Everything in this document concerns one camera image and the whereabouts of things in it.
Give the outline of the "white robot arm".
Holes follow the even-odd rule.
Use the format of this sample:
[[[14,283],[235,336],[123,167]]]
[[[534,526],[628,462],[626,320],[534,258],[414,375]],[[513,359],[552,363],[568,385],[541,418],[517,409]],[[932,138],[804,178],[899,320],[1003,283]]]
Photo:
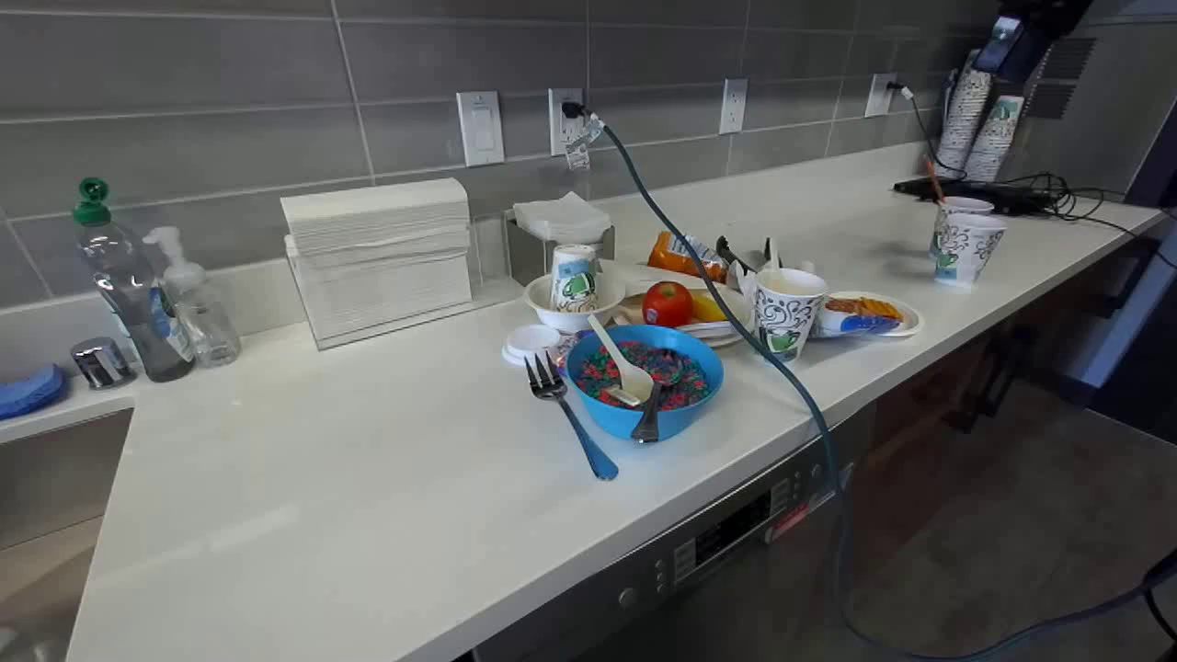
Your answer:
[[[1028,86],[1048,48],[1068,38],[1090,6],[1093,0],[1001,0],[972,66],[1001,86]]]

